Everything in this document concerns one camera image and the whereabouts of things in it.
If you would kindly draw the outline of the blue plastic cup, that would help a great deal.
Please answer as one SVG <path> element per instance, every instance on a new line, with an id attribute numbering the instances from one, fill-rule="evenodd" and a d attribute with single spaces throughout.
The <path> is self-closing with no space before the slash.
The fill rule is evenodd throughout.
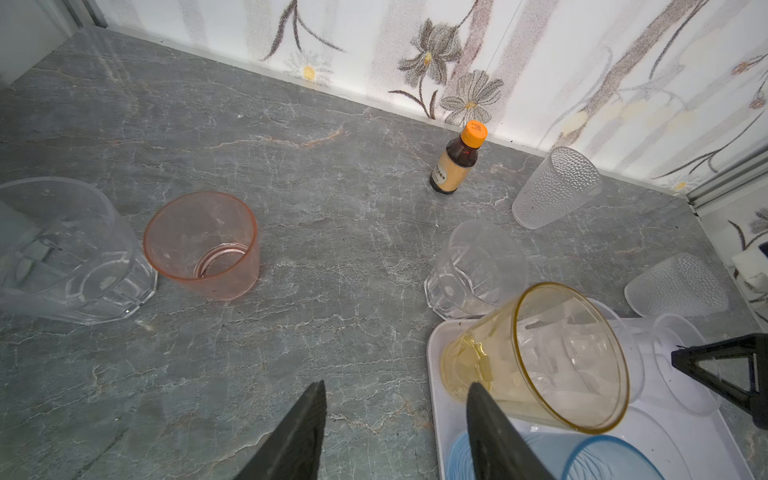
<path id="1" fill-rule="evenodd" d="M 607 435 L 518 432 L 554 479 L 661 479 L 637 448 Z M 448 479 L 476 479 L 468 432 L 451 449 Z"/>

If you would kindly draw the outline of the yellow plastic cup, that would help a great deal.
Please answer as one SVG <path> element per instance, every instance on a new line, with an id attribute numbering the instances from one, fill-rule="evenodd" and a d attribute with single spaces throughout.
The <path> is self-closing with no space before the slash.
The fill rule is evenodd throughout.
<path id="1" fill-rule="evenodd" d="M 585 434 L 613 429 L 630 402 L 613 328 L 585 296 L 554 282 L 468 328 L 443 349 L 440 374 L 460 402 L 479 383 L 509 417 Z"/>

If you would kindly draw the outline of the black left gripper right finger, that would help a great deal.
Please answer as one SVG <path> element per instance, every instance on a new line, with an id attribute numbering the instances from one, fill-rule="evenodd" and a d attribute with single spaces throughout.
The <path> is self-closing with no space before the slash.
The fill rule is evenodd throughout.
<path id="1" fill-rule="evenodd" d="M 479 382 L 470 386 L 466 418 L 476 479 L 553 479 Z"/>

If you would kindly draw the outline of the pink plastic cup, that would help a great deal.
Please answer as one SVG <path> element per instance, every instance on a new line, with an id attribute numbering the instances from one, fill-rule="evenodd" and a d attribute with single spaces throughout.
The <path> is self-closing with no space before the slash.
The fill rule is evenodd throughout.
<path id="1" fill-rule="evenodd" d="M 223 192 L 194 192 L 166 204 L 147 225 L 143 249 L 161 275 L 208 299 L 234 300 L 259 277 L 256 217 Z"/>

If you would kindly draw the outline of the frosted dimpled clear cup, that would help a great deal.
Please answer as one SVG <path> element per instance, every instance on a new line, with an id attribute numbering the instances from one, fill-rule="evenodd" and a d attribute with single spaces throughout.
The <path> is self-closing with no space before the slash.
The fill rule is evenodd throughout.
<path id="1" fill-rule="evenodd" d="M 602 176 L 587 157 L 569 147 L 556 147 L 523 185 L 512 213 L 523 227 L 538 229 L 580 208 L 602 187 Z"/>
<path id="2" fill-rule="evenodd" d="M 650 267 L 624 289 L 629 306 L 641 317 L 676 314 L 683 317 L 724 312 L 726 291 L 698 257 L 680 253 Z"/>

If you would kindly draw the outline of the clear faceted glass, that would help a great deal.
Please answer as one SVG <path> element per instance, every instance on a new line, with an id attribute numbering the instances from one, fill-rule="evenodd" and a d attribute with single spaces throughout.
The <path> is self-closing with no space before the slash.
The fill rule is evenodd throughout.
<path id="1" fill-rule="evenodd" d="M 451 234 L 424 282 L 428 306 L 444 320 L 479 319 L 528 286 L 524 253 L 506 230 L 468 220 Z"/>
<path id="2" fill-rule="evenodd" d="M 720 397 L 690 375 L 691 372 L 719 378 L 714 360 L 696 361 L 690 349 L 705 344 L 699 330 L 676 314 L 632 318 L 627 326 L 639 347 L 644 385 L 639 399 L 675 413 L 709 417 L 720 407 Z"/>
<path id="3" fill-rule="evenodd" d="M 608 321 L 622 348 L 629 376 L 629 403 L 640 398 L 645 384 L 645 367 L 641 351 L 628 324 L 607 305 L 593 298 L 589 301 Z"/>
<path id="4" fill-rule="evenodd" d="M 1 308 L 95 325 L 133 315 L 158 273 L 100 190 L 61 177 L 1 187 Z"/>

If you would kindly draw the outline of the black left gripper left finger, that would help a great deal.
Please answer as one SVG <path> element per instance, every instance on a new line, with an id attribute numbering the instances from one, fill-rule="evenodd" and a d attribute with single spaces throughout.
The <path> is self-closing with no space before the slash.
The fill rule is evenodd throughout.
<path id="1" fill-rule="evenodd" d="M 317 479 L 326 415 L 320 380 L 306 388 L 235 479 Z"/>

